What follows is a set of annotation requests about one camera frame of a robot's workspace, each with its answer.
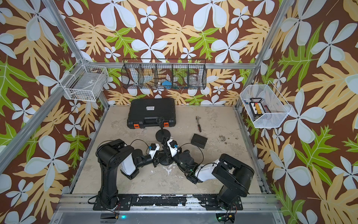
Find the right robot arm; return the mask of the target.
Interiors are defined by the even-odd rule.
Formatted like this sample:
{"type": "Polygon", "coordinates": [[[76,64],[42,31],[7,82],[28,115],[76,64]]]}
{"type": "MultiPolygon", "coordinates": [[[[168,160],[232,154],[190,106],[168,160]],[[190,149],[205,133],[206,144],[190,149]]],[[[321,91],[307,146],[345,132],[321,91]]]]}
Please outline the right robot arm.
{"type": "Polygon", "coordinates": [[[246,197],[254,177],[254,170],[247,164],[222,154],[214,162],[200,165],[194,161],[190,152],[177,153],[173,161],[179,166],[187,180],[193,184],[203,183],[217,179],[223,186],[217,195],[219,207],[228,210],[232,206],[238,206],[237,199],[246,197]]]}

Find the black round base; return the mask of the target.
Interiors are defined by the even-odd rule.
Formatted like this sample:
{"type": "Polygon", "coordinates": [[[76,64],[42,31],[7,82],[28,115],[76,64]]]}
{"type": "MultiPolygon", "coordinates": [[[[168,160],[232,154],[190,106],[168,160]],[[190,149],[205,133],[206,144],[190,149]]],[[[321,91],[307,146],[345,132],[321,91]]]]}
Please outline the black round base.
{"type": "Polygon", "coordinates": [[[170,138],[171,134],[168,130],[161,129],[156,133],[155,137],[158,142],[162,142],[164,138],[170,138]]]}
{"type": "Polygon", "coordinates": [[[159,163],[163,166],[169,166],[173,163],[172,157],[163,156],[160,158],[159,163]]]}

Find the black stand pole with clip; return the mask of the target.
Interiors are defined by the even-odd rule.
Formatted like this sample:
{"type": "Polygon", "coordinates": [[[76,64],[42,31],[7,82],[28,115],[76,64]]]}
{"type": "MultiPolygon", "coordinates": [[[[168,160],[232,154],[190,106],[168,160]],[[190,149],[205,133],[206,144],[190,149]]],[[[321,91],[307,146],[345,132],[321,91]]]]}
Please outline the black stand pole with clip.
{"type": "Polygon", "coordinates": [[[161,129],[161,132],[164,131],[164,118],[163,117],[158,117],[156,119],[157,123],[159,124],[159,127],[161,129]]]}

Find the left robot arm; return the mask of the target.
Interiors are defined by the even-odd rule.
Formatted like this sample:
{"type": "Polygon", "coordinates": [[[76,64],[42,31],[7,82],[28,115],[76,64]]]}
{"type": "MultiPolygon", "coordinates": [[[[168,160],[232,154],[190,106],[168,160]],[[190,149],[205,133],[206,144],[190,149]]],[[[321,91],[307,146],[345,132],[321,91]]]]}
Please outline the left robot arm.
{"type": "Polygon", "coordinates": [[[93,206],[95,211],[128,211],[132,196],[119,194],[117,188],[117,172],[132,180],[139,174],[139,168],[152,164],[157,166],[166,156],[159,144],[151,144],[149,153],[134,149],[121,139],[104,141],[96,150],[101,169],[101,188],[93,206]]]}

